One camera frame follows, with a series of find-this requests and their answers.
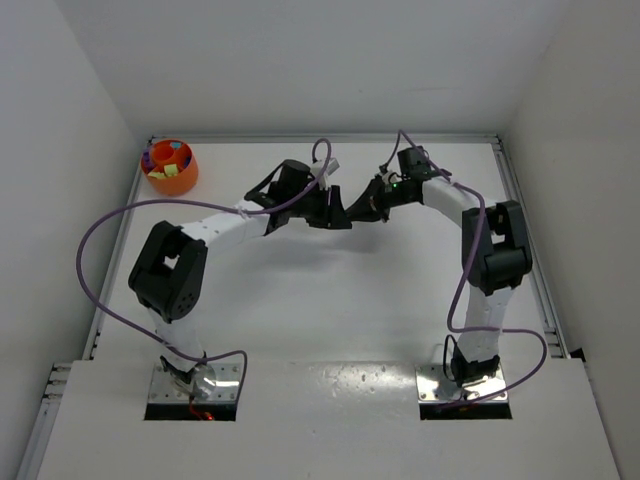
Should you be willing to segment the light green 2x2 lego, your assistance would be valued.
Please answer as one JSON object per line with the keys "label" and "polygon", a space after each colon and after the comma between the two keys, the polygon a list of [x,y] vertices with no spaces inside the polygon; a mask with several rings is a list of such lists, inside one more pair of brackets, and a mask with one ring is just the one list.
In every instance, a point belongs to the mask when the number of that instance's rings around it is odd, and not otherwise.
{"label": "light green 2x2 lego", "polygon": [[165,164],[163,166],[163,172],[166,177],[174,177],[180,174],[180,168],[177,164]]}

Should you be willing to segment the purple 2x4 lego brick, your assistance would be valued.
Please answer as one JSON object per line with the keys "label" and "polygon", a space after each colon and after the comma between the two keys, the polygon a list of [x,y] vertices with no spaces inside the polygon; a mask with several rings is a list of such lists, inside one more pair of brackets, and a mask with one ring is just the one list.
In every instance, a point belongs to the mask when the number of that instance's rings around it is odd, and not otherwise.
{"label": "purple 2x4 lego brick", "polygon": [[145,149],[141,155],[141,168],[144,171],[151,171],[155,168],[155,165],[150,156],[150,150]]}

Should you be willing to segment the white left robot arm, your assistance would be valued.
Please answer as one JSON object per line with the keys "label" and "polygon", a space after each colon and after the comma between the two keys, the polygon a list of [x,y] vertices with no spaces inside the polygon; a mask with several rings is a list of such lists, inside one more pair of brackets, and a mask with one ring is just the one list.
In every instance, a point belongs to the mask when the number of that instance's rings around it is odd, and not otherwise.
{"label": "white left robot arm", "polygon": [[178,226],[167,221],[154,225],[128,285],[166,344],[161,364],[175,380],[190,386],[206,357],[191,311],[200,297],[207,259],[267,236],[292,218],[313,228],[349,229],[340,188],[327,180],[338,168],[334,158],[312,165],[285,160],[229,213]]}

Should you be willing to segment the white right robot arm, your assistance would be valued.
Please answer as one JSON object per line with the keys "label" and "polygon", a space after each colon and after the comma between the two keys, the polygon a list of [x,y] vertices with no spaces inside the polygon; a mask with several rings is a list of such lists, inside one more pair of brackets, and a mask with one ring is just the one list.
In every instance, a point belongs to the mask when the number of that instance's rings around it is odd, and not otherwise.
{"label": "white right robot arm", "polygon": [[445,372],[459,386],[491,377],[500,362],[506,307],[532,269],[522,207],[511,200],[485,200],[436,167],[421,146],[399,151],[397,159],[400,173],[381,166],[347,208],[347,217],[355,222],[385,222],[392,209],[419,203],[461,229],[463,272],[447,314],[447,328],[459,337]]}

